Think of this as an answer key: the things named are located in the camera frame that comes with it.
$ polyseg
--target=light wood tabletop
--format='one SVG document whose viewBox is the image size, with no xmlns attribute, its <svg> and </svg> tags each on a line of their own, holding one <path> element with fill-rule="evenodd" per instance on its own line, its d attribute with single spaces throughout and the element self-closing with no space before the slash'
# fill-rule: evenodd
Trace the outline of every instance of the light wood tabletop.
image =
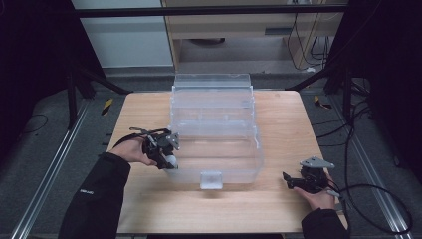
<svg viewBox="0 0 422 239">
<path fill-rule="evenodd" d="M 167 127 L 170 95 L 128 95 L 109 145 L 133 133 L 130 127 Z M 201 190 L 199 184 L 171 182 L 156 167 L 132 164 L 118 233 L 301 232 L 301 221 L 310 208 L 287 188 L 282 172 L 300 177 L 300 161 L 322 158 L 317 140 L 297 92 L 254 91 L 254 97 L 265 157 L 256 181 Z"/>
</svg>

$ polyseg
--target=plastic container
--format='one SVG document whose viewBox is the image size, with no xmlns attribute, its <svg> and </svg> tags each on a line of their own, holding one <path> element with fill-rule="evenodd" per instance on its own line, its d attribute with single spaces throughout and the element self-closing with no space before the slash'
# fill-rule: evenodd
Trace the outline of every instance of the plastic container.
<svg viewBox="0 0 422 239">
<path fill-rule="evenodd" d="M 170 126 L 179 133 L 174 182 L 221 189 L 223 183 L 252 183 L 264 157 L 255 124 L 249 75 L 176 75 Z"/>
</svg>

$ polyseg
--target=beige cabinet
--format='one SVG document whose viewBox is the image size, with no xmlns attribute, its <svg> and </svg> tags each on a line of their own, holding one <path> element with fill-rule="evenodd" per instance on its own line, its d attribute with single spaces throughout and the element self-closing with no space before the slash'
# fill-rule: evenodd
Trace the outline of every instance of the beige cabinet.
<svg viewBox="0 0 422 239">
<path fill-rule="evenodd" d="M 288 0 L 161 0 L 163 7 L 283 5 Z M 333 3 L 340 0 L 317 0 L 313 4 Z M 244 38 L 290 36 L 289 48 L 298 68 L 306 62 L 304 55 L 310 50 L 315 36 L 334 36 L 341 20 L 341 13 L 290 14 L 238 14 L 192 15 L 165 17 L 174 67 L 183 39 Z"/>
</svg>

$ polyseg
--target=black mechanical device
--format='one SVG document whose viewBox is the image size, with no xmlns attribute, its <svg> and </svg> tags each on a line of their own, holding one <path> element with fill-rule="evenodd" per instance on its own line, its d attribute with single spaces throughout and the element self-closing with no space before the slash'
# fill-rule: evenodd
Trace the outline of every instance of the black mechanical device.
<svg viewBox="0 0 422 239">
<path fill-rule="evenodd" d="M 131 127 L 130 130 L 139 130 L 140 133 L 133 133 L 123 137 L 115 145 L 134 137 L 144 137 L 142 152 L 148 158 L 157 162 L 158 169 L 175 169 L 177 160 L 173 154 L 173 149 L 179 150 L 179 133 L 172 133 L 167 128 L 146 130 L 139 127 Z"/>
<path fill-rule="evenodd" d="M 334 164 L 322 160 L 318 157 L 311 157 L 301 161 L 302 178 L 292 178 L 283 172 L 283 179 L 286 181 L 288 188 L 293 189 L 299 187 L 308 193 L 318 193 L 328 187 L 328 178 L 323 169 L 334 168 Z"/>
</svg>

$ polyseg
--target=black sleeve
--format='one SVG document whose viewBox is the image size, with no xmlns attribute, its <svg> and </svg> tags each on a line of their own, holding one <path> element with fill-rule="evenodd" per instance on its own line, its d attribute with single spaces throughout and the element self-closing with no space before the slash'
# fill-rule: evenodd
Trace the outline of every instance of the black sleeve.
<svg viewBox="0 0 422 239">
<path fill-rule="evenodd" d="M 345 239 L 344 229 L 337 213 L 331 209 L 317 209 L 302 220 L 305 239 Z"/>
<path fill-rule="evenodd" d="M 59 238 L 115 238 L 130 165 L 103 153 L 65 214 Z"/>
</svg>

